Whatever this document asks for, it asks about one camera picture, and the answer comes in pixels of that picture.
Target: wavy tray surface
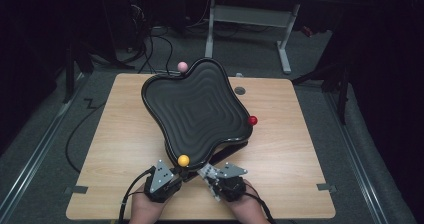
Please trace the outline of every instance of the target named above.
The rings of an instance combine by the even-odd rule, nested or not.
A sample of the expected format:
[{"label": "wavy tray surface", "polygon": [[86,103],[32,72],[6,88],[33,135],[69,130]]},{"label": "wavy tray surface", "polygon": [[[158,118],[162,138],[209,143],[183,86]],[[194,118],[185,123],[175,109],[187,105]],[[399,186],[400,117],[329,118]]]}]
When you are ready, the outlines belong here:
[{"label": "wavy tray surface", "polygon": [[235,96],[222,66],[195,62],[185,75],[156,75],[145,82],[143,102],[160,126],[169,158],[190,158],[188,170],[203,167],[216,147],[246,143],[249,113]]}]

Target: dark background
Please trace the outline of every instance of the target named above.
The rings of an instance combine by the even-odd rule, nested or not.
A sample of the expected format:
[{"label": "dark background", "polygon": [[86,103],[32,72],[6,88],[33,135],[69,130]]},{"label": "dark background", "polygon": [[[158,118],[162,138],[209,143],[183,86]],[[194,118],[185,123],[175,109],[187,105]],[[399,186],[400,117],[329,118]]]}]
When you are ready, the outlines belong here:
[{"label": "dark background", "polygon": [[[143,48],[134,37],[134,0],[0,0],[1,153],[31,113],[55,88],[66,49],[81,42],[87,52],[116,59],[116,48]],[[146,21],[181,33],[198,20],[206,0],[138,0]],[[424,222],[422,91],[423,0],[372,2],[362,9],[305,3],[295,29],[333,30],[317,69],[348,65],[358,105],[374,143],[417,221]],[[261,5],[273,5],[264,2]],[[343,56],[352,48],[351,55]],[[339,75],[326,73],[321,79]]]}]

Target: wire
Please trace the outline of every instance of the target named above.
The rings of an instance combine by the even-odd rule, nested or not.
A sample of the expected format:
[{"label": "wire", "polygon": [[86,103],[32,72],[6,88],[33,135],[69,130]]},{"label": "wire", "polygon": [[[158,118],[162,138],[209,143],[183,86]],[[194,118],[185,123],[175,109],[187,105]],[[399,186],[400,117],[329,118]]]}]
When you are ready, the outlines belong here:
[{"label": "wire", "polygon": [[149,63],[149,60],[150,60],[150,58],[152,57],[152,54],[153,54],[153,40],[152,40],[152,36],[151,35],[149,35],[149,40],[150,40],[150,46],[151,46],[151,50],[150,50],[150,54],[149,54],[149,56],[147,57],[147,54],[146,54],[146,52],[145,52],[145,55],[146,55],[146,61],[141,65],[141,67],[140,67],[140,69],[138,70],[138,74],[140,74],[141,73],[141,71],[144,69],[144,67]]},{"label": "wire", "polygon": [[247,32],[257,32],[257,33],[261,33],[261,32],[265,32],[265,31],[267,31],[268,29],[271,29],[271,28],[272,28],[271,26],[267,26],[267,27],[263,27],[263,29],[255,30],[255,29],[253,29],[253,28],[247,28],[247,27],[243,27],[243,26],[241,26],[241,27],[240,27],[240,30],[242,30],[242,31],[247,31]]},{"label": "wire", "polygon": [[161,37],[161,36],[154,36],[154,37],[156,37],[156,38],[160,38],[160,39],[162,39],[162,40],[164,40],[164,41],[168,42],[169,46],[171,47],[171,52],[169,53],[168,60],[166,60],[166,64],[165,64],[166,74],[168,74],[168,76],[169,76],[169,68],[168,68],[168,64],[169,64],[169,60],[171,59],[172,52],[173,52],[174,48],[173,48],[173,46],[172,46],[172,43],[171,43],[168,39],[166,39],[166,38],[164,38],[164,37]]},{"label": "wire", "polygon": [[88,115],[86,115],[79,123],[78,125],[74,128],[74,130],[72,131],[71,135],[69,135],[68,137],[68,141],[66,142],[66,147],[65,147],[65,155],[66,155],[66,160],[68,161],[69,165],[72,167],[72,169],[74,169],[77,173],[81,173],[81,170],[78,169],[71,161],[71,158],[69,157],[69,144],[71,143],[71,139],[74,136],[75,132],[78,130],[78,128],[85,122],[85,120],[87,120],[95,111],[99,110],[102,106],[104,106],[106,104],[106,102],[103,102],[100,106],[94,108],[90,113],[88,113]]},{"label": "wire", "polygon": [[152,31],[153,31],[153,29],[162,29],[162,28],[165,28],[165,32],[164,33],[161,33],[159,35],[152,35],[152,34],[150,34],[150,35],[152,37],[159,37],[159,36],[164,36],[164,35],[168,34],[169,28],[167,26],[156,26],[156,27],[152,27]]},{"label": "wire", "polygon": [[[232,29],[232,28],[228,28],[227,26],[232,26],[232,25],[221,25],[221,28],[224,28],[224,29],[227,29],[227,30],[228,29]],[[236,35],[239,32],[239,30],[240,30],[240,25],[237,24],[236,27],[235,27],[234,32],[231,33],[231,34],[229,34],[229,35],[220,35],[216,31],[214,31],[213,33],[214,33],[214,35],[216,35],[218,37],[230,38],[230,37],[233,37],[234,35]]]},{"label": "wire", "polygon": [[[259,204],[261,204],[261,206],[262,206],[262,208],[264,209],[264,212],[265,212],[265,215],[267,216],[267,218],[268,218],[268,221],[271,223],[271,224],[276,224],[277,222],[274,220],[274,218],[272,217],[272,215],[271,215],[271,211],[269,210],[269,208],[268,208],[268,206],[266,205],[266,203],[261,199],[261,197],[259,196],[259,193],[258,193],[258,191],[256,191],[256,189],[253,187],[253,186],[251,186],[251,185],[249,185],[249,184],[247,184],[247,183],[245,183],[246,184],[246,186],[249,186],[250,188],[252,188],[252,190],[255,192],[255,194],[256,194],[256,196],[255,195],[252,195],[252,194],[250,194],[250,193],[244,193],[244,195],[246,195],[246,196],[249,196],[249,197],[251,197],[251,198],[253,198],[253,199],[255,199],[256,201],[258,201],[259,202]],[[291,223],[293,223],[293,224],[296,224],[296,222],[295,221],[293,221],[293,220],[288,220],[289,222],[291,222]]]},{"label": "wire", "polygon": [[155,167],[152,166],[150,167],[148,170],[144,171],[143,173],[141,173],[136,179],[134,179],[134,181],[131,183],[131,185],[128,187],[127,192],[125,193],[124,197],[122,198],[122,203],[121,203],[121,209],[119,210],[119,220],[118,223],[119,224],[123,224],[124,222],[124,213],[125,213],[125,207],[127,205],[127,201],[128,201],[128,197],[130,197],[131,195],[138,193],[138,192],[133,192],[130,194],[131,189],[134,187],[134,185],[141,179],[143,178],[145,175],[147,174],[153,174],[155,171]]},{"label": "wire", "polygon": [[[135,30],[135,35],[136,35],[135,43],[136,44],[135,45],[137,45],[137,43],[139,43],[140,38],[143,38],[143,36],[145,34],[144,30],[147,30],[147,27],[149,26],[150,18],[146,17],[146,15],[143,12],[143,9],[141,9],[137,5],[134,5],[133,4],[133,5],[131,5],[131,7],[132,8],[135,8],[137,10],[137,16],[136,16],[136,18],[135,19],[132,18],[132,20],[133,20],[133,22],[135,24],[135,28],[136,28],[136,30]],[[141,14],[141,20],[140,20],[141,21],[141,25],[138,25],[137,19],[139,19],[140,14]],[[122,61],[119,61],[119,60],[118,61],[121,62],[122,64],[131,63],[131,62],[139,59],[140,57],[142,57],[144,55],[144,52],[145,51],[146,51],[146,48],[145,48],[144,42],[141,41],[140,46],[138,48],[138,51],[137,51],[137,53],[134,56],[132,56],[130,58],[127,58],[127,59],[124,59]],[[100,64],[100,65],[110,65],[111,64],[110,62],[108,62],[108,61],[102,61],[102,60],[94,57],[93,55],[90,55],[90,58],[91,58],[91,60],[93,62],[95,62],[97,64]]]},{"label": "wire", "polygon": [[[199,28],[200,26],[202,26],[202,25],[204,25],[204,24],[207,24],[208,22],[204,22],[204,23],[201,23],[201,24],[199,24],[199,25],[197,25],[197,26],[193,26],[193,27],[190,27],[191,29],[193,29],[193,28]],[[190,28],[185,28],[185,30],[186,31],[188,31],[188,32],[190,32],[190,33],[194,33],[194,34],[203,34],[203,33],[205,33],[205,32],[207,32],[208,31],[208,27],[206,27],[206,28],[202,28],[202,31],[193,31],[193,30],[191,30]]]},{"label": "wire", "polygon": [[207,21],[204,21],[204,22],[202,22],[202,21],[206,16],[206,12],[208,11],[209,4],[210,4],[210,0],[207,0],[205,10],[203,11],[202,17],[200,17],[200,19],[196,23],[194,23],[193,25],[186,26],[186,28],[195,27],[195,26],[203,25],[204,23],[207,23]]}]

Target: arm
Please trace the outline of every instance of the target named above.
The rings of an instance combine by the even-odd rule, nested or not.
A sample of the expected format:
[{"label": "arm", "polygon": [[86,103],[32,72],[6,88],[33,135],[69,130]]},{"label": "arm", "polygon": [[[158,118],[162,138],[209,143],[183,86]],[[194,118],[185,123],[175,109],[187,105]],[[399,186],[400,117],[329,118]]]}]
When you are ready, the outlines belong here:
[{"label": "arm", "polygon": [[137,193],[132,195],[130,224],[155,223],[168,203],[169,199],[165,203],[152,202],[142,193],[143,191],[144,184],[137,189]]},{"label": "arm", "polygon": [[[250,182],[247,180],[244,182],[246,183],[246,193],[258,196]],[[243,195],[238,201],[227,202],[224,200],[224,203],[231,209],[237,220],[243,224],[269,224],[261,205],[252,197]]]}]

